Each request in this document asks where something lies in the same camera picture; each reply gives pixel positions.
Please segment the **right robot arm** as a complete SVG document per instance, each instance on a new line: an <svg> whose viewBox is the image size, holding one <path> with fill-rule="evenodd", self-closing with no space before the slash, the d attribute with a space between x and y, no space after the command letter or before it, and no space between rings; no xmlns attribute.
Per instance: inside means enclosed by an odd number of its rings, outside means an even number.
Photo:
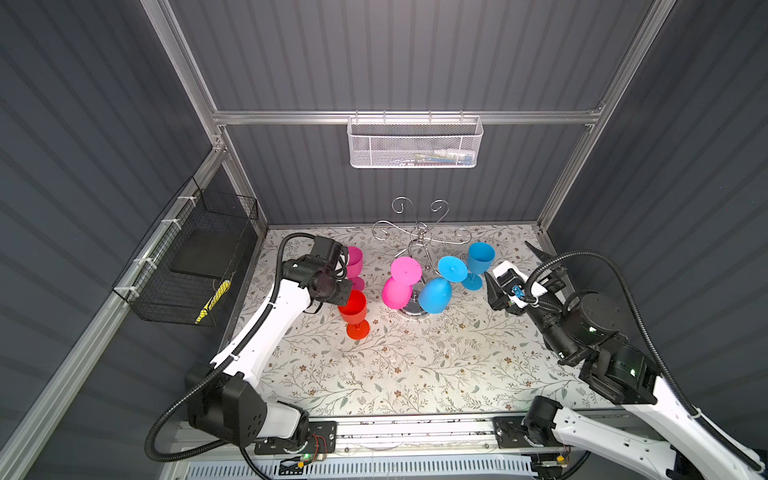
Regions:
<svg viewBox="0 0 768 480"><path fill-rule="evenodd" d="M764 479L767 458L725 433L683 393L654 345L629 284L608 257L591 250L548 255L523 274L503 261L485 272L495 311L528 316L561 366L599 396L651 427L657 439L592 420L546 396L534 398L522 429L535 447L569 446L598 455L647 479ZM591 257L615 275L625 303L598 291L557 297L561 265Z"/></svg>

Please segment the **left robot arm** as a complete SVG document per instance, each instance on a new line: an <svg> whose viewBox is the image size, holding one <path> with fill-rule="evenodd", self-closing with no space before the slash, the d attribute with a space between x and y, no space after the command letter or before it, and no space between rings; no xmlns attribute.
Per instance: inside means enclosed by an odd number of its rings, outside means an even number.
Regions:
<svg viewBox="0 0 768 480"><path fill-rule="evenodd" d="M268 402L259 392L262 373L292 324L312 305L344 306L352 292L347 277L349 253L338 241L304 232L289 234L278 247L269 296L240 333L206 364L185 378L185 392L150 427L145 455L171 463L225 445L241 450L258 442L298 451L309 436L306 410L282 401ZM185 410L190 426L213 441L177 453L164 453L156 440L165 424Z"/></svg>

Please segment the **red wine glass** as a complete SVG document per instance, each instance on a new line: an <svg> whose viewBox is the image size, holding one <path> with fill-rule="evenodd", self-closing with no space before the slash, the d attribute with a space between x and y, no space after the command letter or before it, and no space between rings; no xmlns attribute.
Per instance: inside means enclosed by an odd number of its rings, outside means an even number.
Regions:
<svg viewBox="0 0 768 480"><path fill-rule="evenodd" d="M352 290L347 303L338 306L337 310L346 323L346 333L352 340L362 340L370 333L370 324L366 317L368 302L365 294L359 290Z"/></svg>

